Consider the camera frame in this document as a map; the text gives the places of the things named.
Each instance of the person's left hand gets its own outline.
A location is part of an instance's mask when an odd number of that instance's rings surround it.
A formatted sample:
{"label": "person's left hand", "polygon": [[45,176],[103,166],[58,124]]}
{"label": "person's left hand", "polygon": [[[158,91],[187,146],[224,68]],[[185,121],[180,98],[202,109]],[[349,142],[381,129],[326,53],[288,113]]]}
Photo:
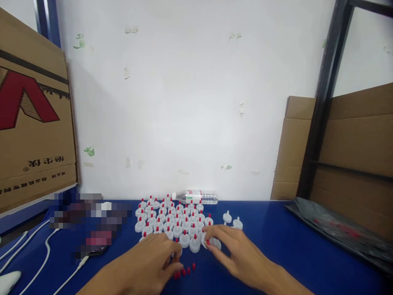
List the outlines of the person's left hand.
{"label": "person's left hand", "polygon": [[77,295],[160,294],[169,279],[183,269],[180,254],[181,245],[166,234],[150,234],[104,266]]}

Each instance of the plastic water bottle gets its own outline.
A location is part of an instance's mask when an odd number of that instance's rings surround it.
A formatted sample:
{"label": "plastic water bottle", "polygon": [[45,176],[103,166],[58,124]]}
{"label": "plastic water bottle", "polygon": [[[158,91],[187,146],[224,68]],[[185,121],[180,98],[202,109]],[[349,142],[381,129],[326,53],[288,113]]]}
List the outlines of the plastic water bottle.
{"label": "plastic water bottle", "polygon": [[202,191],[202,190],[185,190],[179,193],[172,193],[172,200],[180,201],[183,204],[199,204],[215,205],[218,203],[217,192],[215,191]]}

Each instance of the blurred object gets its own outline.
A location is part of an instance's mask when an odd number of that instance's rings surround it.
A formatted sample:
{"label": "blurred object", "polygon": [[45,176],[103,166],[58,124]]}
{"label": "blurred object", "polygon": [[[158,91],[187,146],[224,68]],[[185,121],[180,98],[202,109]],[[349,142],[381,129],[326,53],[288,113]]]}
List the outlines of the blurred object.
{"label": "blurred object", "polygon": [[303,199],[286,207],[332,242],[361,257],[393,278],[393,245],[345,216]]}

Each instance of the black metal frame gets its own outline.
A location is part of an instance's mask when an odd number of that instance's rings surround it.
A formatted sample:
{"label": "black metal frame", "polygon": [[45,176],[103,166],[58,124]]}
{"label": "black metal frame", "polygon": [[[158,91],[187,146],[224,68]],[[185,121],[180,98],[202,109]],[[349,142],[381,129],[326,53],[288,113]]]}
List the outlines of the black metal frame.
{"label": "black metal frame", "polygon": [[386,181],[393,181],[391,177],[376,175],[368,172],[338,167],[319,162],[323,137],[328,122],[330,106],[336,79],[340,67],[341,57],[352,20],[354,9],[358,7],[377,14],[393,18],[393,7],[372,3],[364,0],[336,0],[326,47],[323,54],[321,71],[319,73],[318,86],[316,89],[316,103],[311,121],[308,142],[300,174],[297,196],[309,199],[314,183],[315,172],[318,165],[357,173]]}

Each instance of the red logo on cardboard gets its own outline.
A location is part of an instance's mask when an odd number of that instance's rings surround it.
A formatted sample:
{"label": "red logo on cardboard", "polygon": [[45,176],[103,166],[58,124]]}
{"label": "red logo on cardboard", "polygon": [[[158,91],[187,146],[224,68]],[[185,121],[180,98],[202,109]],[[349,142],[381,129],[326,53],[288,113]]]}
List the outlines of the red logo on cardboard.
{"label": "red logo on cardboard", "polygon": [[42,123],[60,120],[34,78],[9,70],[0,88],[0,130],[15,128],[20,108]]}

